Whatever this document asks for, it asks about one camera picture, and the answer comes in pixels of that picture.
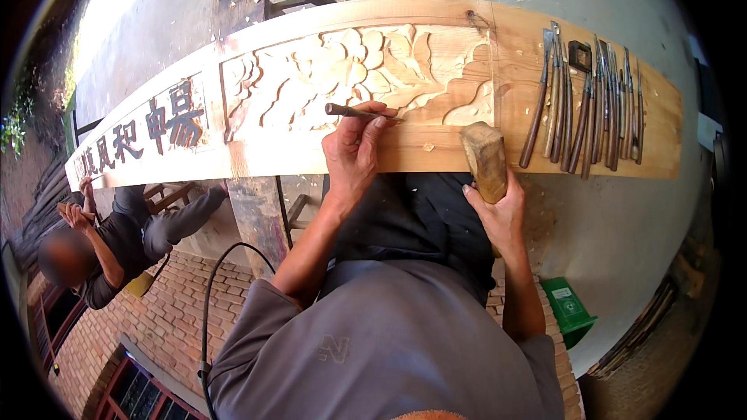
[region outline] hand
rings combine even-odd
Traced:
[[[93,186],[91,185],[92,181],[93,179],[91,177],[83,177],[83,180],[81,180],[78,185],[78,189],[88,200],[93,200]]]
[[[73,229],[80,230],[81,232],[85,232],[86,229],[91,227],[91,223],[86,219],[86,217],[83,215],[83,211],[81,210],[81,207],[74,203],[68,203],[65,205],[65,210],[60,211],[60,215],[62,216],[62,219],[67,222],[67,225],[69,225]]]
[[[469,185],[464,185],[462,190],[467,201],[480,216],[490,243],[508,260],[525,253],[524,237],[521,232],[521,225],[524,222],[524,190],[518,184],[513,171],[509,168],[506,170],[508,190],[506,196],[496,204],[486,203],[480,192]]]
[[[390,117],[397,115],[397,111],[375,101],[359,104],[355,109]],[[330,191],[325,200],[329,198],[335,201],[343,214],[352,212],[374,181],[379,136],[385,128],[396,124],[384,117],[373,120],[342,117],[337,130],[322,140],[327,169],[330,171]]]

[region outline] green trash bin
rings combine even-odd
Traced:
[[[543,281],[542,288],[547,293],[547,299],[555,314],[555,319],[563,334],[565,348],[578,344],[578,341],[592,329],[596,316],[589,316],[584,304],[565,280],[565,277],[555,277]]]

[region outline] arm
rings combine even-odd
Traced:
[[[111,253],[106,243],[98,236],[91,223],[83,216],[80,206],[67,204],[64,214],[61,212],[61,215],[71,228],[80,230],[91,241],[98,262],[101,263],[104,271],[104,277],[109,285],[118,289],[122,285],[122,279],[125,278],[125,270],[119,265],[117,258]]]
[[[508,169],[506,197],[496,204],[483,201],[480,192],[464,185],[467,201],[480,216],[490,242],[506,261],[506,305],[503,329],[516,343],[545,334],[545,313],[529,267],[521,225],[524,220],[524,190]]]
[[[91,186],[91,177],[83,177],[79,189],[83,194],[83,212],[92,212],[96,214],[96,201],[93,199],[93,187]]]
[[[396,116],[396,111],[374,101],[359,104],[356,109]],[[374,181],[379,135],[394,124],[384,117],[372,121],[343,117],[337,130],[322,140],[330,171],[330,191],[272,280],[280,292],[302,309],[312,305],[321,289],[331,249],[343,221]]]

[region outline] man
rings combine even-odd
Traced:
[[[272,282],[249,288],[209,376],[217,417],[563,418],[513,173],[495,205],[468,174],[377,176],[387,125],[345,117],[324,138],[330,189]],[[491,243],[503,329],[485,311]]]
[[[67,204],[60,215],[70,228],[42,240],[37,261],[49,282],[70,289],[90,308],[104,308],[131,280],[195,233],[228,196],[224,183],[213,186],[181,210],[152,215],[145,185],[117,187],[112,213],[94,227],[83,212],[95,213],[91,178],[80,183],[83,210]]]

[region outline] black pants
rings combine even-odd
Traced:
[[[459,272],[484,305],[493,253],[482,222],[462,194],[469,173],[380,173],[343,224],[332,256],[423,259]]]
[[[148,258],[158,261],[171,252],[173,245],[199,230],[220,207],[228,194],[216,185],[182,209],[152,215],[143,199],[145,185],[117,187],[111,209],[129,216],[142,228],[143,248]]]

